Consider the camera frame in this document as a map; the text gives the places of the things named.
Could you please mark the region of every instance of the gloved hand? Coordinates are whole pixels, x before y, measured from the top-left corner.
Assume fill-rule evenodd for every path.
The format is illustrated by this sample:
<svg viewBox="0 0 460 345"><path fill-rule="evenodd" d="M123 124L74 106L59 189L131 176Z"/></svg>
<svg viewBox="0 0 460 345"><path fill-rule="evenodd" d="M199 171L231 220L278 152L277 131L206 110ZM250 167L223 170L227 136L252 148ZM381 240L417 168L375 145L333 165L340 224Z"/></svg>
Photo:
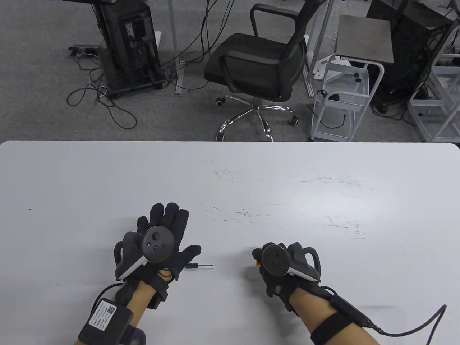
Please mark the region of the gloved hand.
<svg viewBox="0 0 460 345"><path fill-rule="evenodd" d="M265 244L262 248L256 248L253 250L253 257L259 264L262 263L262 253L264 249L272 244L274 243L270 242ZM284 248L285 250L287 249L283 243L278 244L278 246ZM297 312L289 303L289 298L297 288L301 288L315 296L326 300L330 300L332 297L331 293L319 286L321 280L318 280L317 282L311 282L299 276L293 276L290 274L286 274L282 277L277 277L268 273L262 265L259 268L259 272L265 284L267 285L267 295L269 297L273 297L273 295L278 296L281 301L283 301L286 309L288 311L294 311L296 314Z"/></svg>
<svg viewBox="0 0 460 345"><path fill-rule="evenodd" d="M143 281L153 287L157 293L149 303L148 308L156 309L161 301L166 300L168 284L175 278L178 280L180 272L191 262L196 255L201 253L201 247L192 245L179 251L179 246L184 236L185 227L189 219L189 211L179 209L175 203L169 203L166 208L162 204L155 204L150 211L150 221L145 216L138 219L138 237L152 226L162 225L168 228L174 236L174 250L164 261L139 266L126 279L125 284L116 293L115 301L126 306L136 291L139 281ZM115 263L119 264L120 258L115 249Z"/></svg>

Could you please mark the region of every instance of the screwdriver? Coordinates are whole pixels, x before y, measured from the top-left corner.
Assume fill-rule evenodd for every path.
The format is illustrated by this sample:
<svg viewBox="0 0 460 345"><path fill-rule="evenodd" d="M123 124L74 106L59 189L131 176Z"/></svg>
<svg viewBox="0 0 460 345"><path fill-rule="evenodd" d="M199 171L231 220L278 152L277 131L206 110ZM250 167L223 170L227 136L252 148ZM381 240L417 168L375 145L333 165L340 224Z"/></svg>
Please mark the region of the screwdriver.
<svg viewBox="0 0 460 345"><path fill-rule="evenodd" d="M198 267L211 267L211 266L215 266L215 265L216 264L198 265L196 262L192 262L190 264L185 265L185 268L190 269L190 268L198 268Z"/></svg>

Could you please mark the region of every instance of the chair armrest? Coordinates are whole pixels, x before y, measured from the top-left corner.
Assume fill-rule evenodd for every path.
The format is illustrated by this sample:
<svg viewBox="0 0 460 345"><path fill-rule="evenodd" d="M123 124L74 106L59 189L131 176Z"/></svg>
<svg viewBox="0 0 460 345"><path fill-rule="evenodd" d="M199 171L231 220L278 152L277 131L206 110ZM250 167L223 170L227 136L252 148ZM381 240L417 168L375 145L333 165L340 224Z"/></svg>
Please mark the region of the chair armrest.
<svg viewBox="0 0 460 345"><path fill-rule="evenodd" d="M256 20L254 18L254 12L255 11L260 11L260 12L266 12L266 13L271 13L271 14L276 14L278 16L283 16L283 17L288 17L293 20L297 19L297 16L299 15L298 12L292 11L292 10L287 10L285 8L279 8L275 6L270 6L270 5L264 5L264 4L255 4L249 13L251 16L251 24L253 25L254 29L254 35L258 36L259 34L257 33L257 26L256 26Z"/></svg>
<svg viewBox="0 0 460 345"><path fill-rule="evenodd" d="M230 49L228 50L224 55L219 57L219 67L224 75L225 78L225 83L227 84L227 87L229 88L230 92L233 93L245 93L244 91L241 91L238 89L238 87L235 85L233 82L233 79L231 78L229 68L227 66L226 58L235 58L239 60L244 60L252 63L259 63L262 65L267 65L267 66L276 66L280 63L280 60L278 59L269 59L253 54L249 54L246 52L239 52L235 49Z"/></svg>

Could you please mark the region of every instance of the office chair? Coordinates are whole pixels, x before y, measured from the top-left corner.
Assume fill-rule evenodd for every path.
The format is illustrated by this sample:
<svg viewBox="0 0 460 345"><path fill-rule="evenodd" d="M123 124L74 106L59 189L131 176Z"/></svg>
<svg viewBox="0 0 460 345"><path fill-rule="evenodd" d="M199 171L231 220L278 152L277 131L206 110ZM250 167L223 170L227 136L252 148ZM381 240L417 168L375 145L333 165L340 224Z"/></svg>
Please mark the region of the office chair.
<svg viewBox="0 0 460 345"><path fill-rule="evenodd" d="M300 12L274 6L255 4L250 12L254 36L233 34L211 55L206 64L204 77L207 81L226 85L230 92L252 96L252 101L226 95L218 98L221 106L227 98L234 99L249 108L223 123L216 141L223 141L225 129L244 117L254 113L264 128L269 141L273 141L270 125L263 110L285 111L292 115L289 123L296 126L299 119L290 107L262 105L262 100L285 102L291 98L292 85L302 75L305 66L306 44L304 40L308 22L326 0L306 0ZM287 44L261 38L257 32L254 12L266 12L291 18L295 21L295 32Z"/></svg>

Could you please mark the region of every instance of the battery pack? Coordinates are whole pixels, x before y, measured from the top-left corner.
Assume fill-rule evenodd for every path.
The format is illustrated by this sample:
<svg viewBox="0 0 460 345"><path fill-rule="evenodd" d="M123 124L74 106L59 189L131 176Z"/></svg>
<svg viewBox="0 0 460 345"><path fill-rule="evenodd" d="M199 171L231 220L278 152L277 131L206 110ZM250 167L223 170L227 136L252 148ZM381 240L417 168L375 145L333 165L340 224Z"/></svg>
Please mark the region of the battery pack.
<svg viewBox="0 0 460 345"><path fill-rule="evenodd" d="M131 320L131 310L103 298L85 323L78 340L87 345L118 345Z"/></svg>

